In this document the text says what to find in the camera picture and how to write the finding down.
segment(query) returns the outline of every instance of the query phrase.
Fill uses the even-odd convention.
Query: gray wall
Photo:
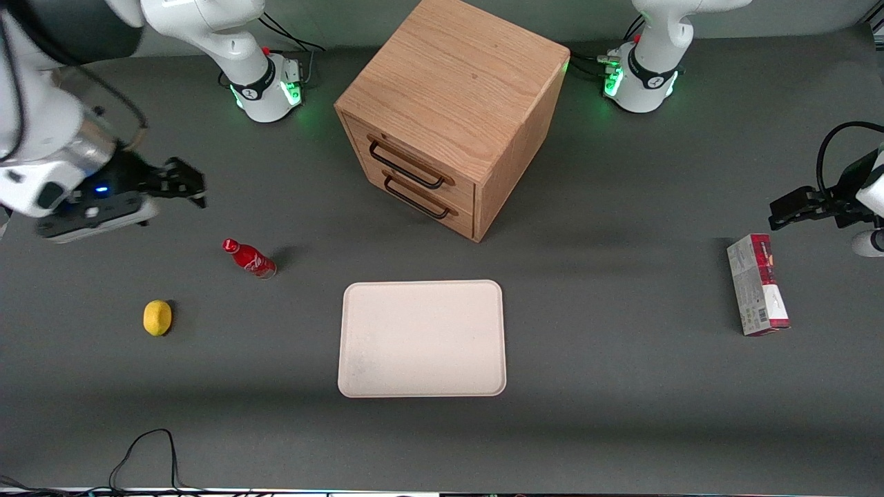
[[[503,19],[561,42],[619,38],[636,16],[629,0],[467,0]],[[755,0],[737,11],[698,15],[701,38],[819,34],[855,24],[876,0]],[[299,38],[325,47],[380,46],[417,0],[268,0],[266,11]],[[258,22],[259,43],[290,46]],[[139,49],[148,55],[198,51],[150,32]]]

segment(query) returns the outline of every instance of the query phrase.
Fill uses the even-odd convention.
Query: metal handle
[[[381,164],[392,168],[394,171],[404,175],[406,178],[414,181],[418,185],[420,185],[424,188],[427,188],[429,190],[435,190],[436,188],[441,187],[443,183],[445,183],[445,178],[439,178],[435,183],[430,183],[429,181],[424,180],[424,179],[420,178],[419,176],[415,176],[412,172],[408,172],[408,171],[402,169],[401,167],[399,167],[398,165],[394,164],[393,162],[387,160],[386,158],[379,156],[375,152],[375,149],[377,148],[377,146],[379,144],[380,143],[378,143],[377,140],[372,140],[371,146],[369,147],[369,154],[371,154],[371,156],[374,157],[375,160],[377,160]]]
[[[386,180],[384,180],[384,190],[390,192],[391,194],[402,200],[404,203],[407,203],[415,209],[423,212],[427,216],[430,216],[433,219],[443,219],[445,218],[445,216],[448,215],[449,212],[451,212],[447,207],[445,207],[445,210],[443,210],[442,212],[433,212],[432,210],[423,207],[420,203],[417,203],[410,198],[404,196],[400,192],[397,192],[396,190],[390,188],[390,181],[392,181],[392,176],[387,176]]]

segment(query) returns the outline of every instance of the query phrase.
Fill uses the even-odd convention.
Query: product box
[[[758,337],[789,328],[789,315],[774,279],[770,235],[750,234],[731,245],[728,261],[743,334]]]

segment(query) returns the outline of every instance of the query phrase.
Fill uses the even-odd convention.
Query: cable
[[[590,57],[590,56],[588,56],[588,55],[584,55],[584,54],[580,54],[580,53],[577,53],[577,52],[575,52],[575,51],[573,51],[573,50],[571,50],[571,57],[573,57],[573,58],[578,58],[578,59],[580,59],[580,60],[585,60],[586,62],[592,62],[593,64],[597,64],[597,63],[598,63],[598,59],[597,59],[597,58],[595,58],[595,57]]]
[[[878,8],[875,9],[872,13],[865,16],[865,20],[863,22],[870,22],[872,20],[872,18],[874,18],[875,16],[877,16],[881,12],[881,9],[884,9],[884,5],[879,5]]]
[[[129,457],[132,455],[133,449],[135,449],[135,445],[143,439],[144,437],[157,432],[163,432],[166,434],[166,437],[169,438],[169,449],[171,450],[171,487],[177,490],[182,494],[190,494],[181,489],[182,486],[189,488],[196,488],[194,486],[185,485],[184,482],[181,481],[181,477],[179,476],[178,469],[178,453],[175,450],[175,440],[172,438],[171,432],[165,428],[156,428],[154,430],[150,430],[149,432],[144,432],[139,435],[135,440],[133,440],[132,444],[129,445],[129,448],[126,450],[126,455],[123,456],[123,459],[114,467],[113,470],[110,471],[110,475],[108,475],[108,487],[113,491],[122,491],[120,487],[117,486],[117,475],[119,471],[123,469],[123,466],[126,465],[126,462],[129,461]]]
[[[602,73],[594,73],[593,71],[590,71],[589,69],[587,69],[585,67],[581,67],[580,65],[575,64],[573,60],[568,65],[568,69],[570,69],[571,67],[574,67],[577,71],[580,71],[581,73],[589,74],[590,76],[592,76],[594,78],[604,78],[605,77],[605,75]]]
[[[291,36],[291,35],[289,35],[289,34],[285,34],[285,33],[283,33],[282,31],[279,31],[278,29],[276,29],[275,27],[273,27],[273,26],[267,24],[267,21],[265,21],[264,19],[259,19],[258,22],[260,22],[261,24],[263,24],[264,27],[266,27],[267,29],[270,29],[270,31],[272,31],[273,33],[276,33],[276,34],[282,36],[283,38],[287,38],[287,39],[289,39],[289,40],[294,41],[294,37],[293,37],[293,36]],[[304,45],[302,42],[296,42],[296,43],[298,43],[299,45],[301,45],[301,50],[308,51],[307,46]]]
[[[316,55],[316,50],[310,51],[310,62],[307,64],[307,77],[302,81],[305,85],[310,82],[310,78],[313,77],[313,57]]]
[[[2,8],[0,8],[0,36],[3,37],[3,52],[4,57],[6,59],[6,65],[9,67],[9,73],[12,77],[12,87],[15,90],[15,102],[16,109],[19,113],[19,125],[15,132],[15,142],[12,145],[12,148],[6,152],[3,158],[0,158],[0,162],[5,162],[9,157],[14,156],[19,149],[21,149],[22,143],[25,142],[25,132],[27,130],[27,124],[25,119],[25,98],[21,92],[21,81],[19,80],[19,68],[15,64],[15,60],[12,58],[12,47],[10,46],[10,38],[6,34],[6,23],[3,20],[3,14],[7,12],[6,10],[6,2],[2,2]]]
[[[315,43],[305,42],[304,40],[302,40],[302,39],[300,39],[300,38],[297,38],[297,37],[293,36],[291,33],[288,32],[288,30],[286,30],[284,27],[282,27],[282,25],[280,25],[280,24],[279,24],[274,18],[272,18],[272,16],[271,16],[270,14],[268,14],[267,12],[265,12],[264,15],[267,16],[267,19],[268,19],[270,22],[272,22],[273,24],[275,24],[276,27],[278,27],[280,31],[282,31],[283,33],[285,33],[284,36],[287,36],[287,37],[290,38],[293,42],[298,43],[298,44],[301,45],[302,47],[303,47],[303,45],[309,45],[309,46],[311,46],[311,47],[316,47],[316,48],[319,49],[320,51],[325,51],[325,47],[319,46],[319,45],[317,45],[317,44],[315,44]]]
[[[55,497],[82,497],[84,495],[89,495],[92,492],[102,490],[103,488],[107,488],[108,490],[110,490],[110,488],[107,486],[95,486],[95,487],[89,488],[88,490],[84,490],[82,492],[68,492],[66,490],[61,490],[59,488],[34,488],[32,486],[24,485],[24,484],[20,483],[18,480],[4,476],[4,475],[0,475],[0,484],[5,485],[5,486],[20,488],[22,490],[27,490],[26,495],[29,495],[32,497],[35,497],[37,495],[55,496]]]
[[[138,131],[135,132],[132,140],[123,146],[123,150],[133,150],[138,147],[141,143],[141,140],[144,139],[144,135],[147,134],[148,128],[148,117],[144,115],[144,112],[138,108],[135,103],[129,99],[129,97],[123,95],[123,92],[114,88],[110,83],[98,77],[97,74],[83,67],[79,60],[74,58],[67,51],[59,47],[54,41],[44,36],[37,29],[27,29],[27,23],[23,23],[22,26],[25,28],[27,35],[36,43],[38,47],[43,51],[47,51],[47,55],[56,59],[58,62],[61,62],[65,65],[70,65],[76,68],[78,71],[83,73],[89,80],[98,85],[101,88],[104,88],[104,91],[113,95],[117,100],[119,100],[123,105],[126,106],[127,109],[138,119]]]
[[[830,131],[826,138],[823,139],[822,144],[819,145],[819,154],[817,154],[817,187],[819,188],[820,193],[822,193],[823,198],[826,200],[827,207],[830,210],[834,209],[832,194],[826,190],[826,182],[823,180],[823,160],[826,157],[826,148],[828,148],[828,144],[838,132],[843,129],[847,129],[849,127],[864,127],[865,129],[871,129],[873,131],[877,131],[878,133],[884,133],[884,126],[878,125],[875,123],[870,123],[867,121],[850,121],[846,123],[841,123],[838,126],[835,126],[832,131]]]
[[[626,34],[623,35],[623,41],[629,39],[632,34],[638,31],[644,25],[644,16],[642,14],[638,14],[635,20],[632,21],[632,24],[629,25],[629,28],[626,30]]]

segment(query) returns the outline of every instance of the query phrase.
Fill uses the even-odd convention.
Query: plastic tray
[[[497,395],[506,362],[494,281],[354,283],[344,293],[338,389],[347,397]]]

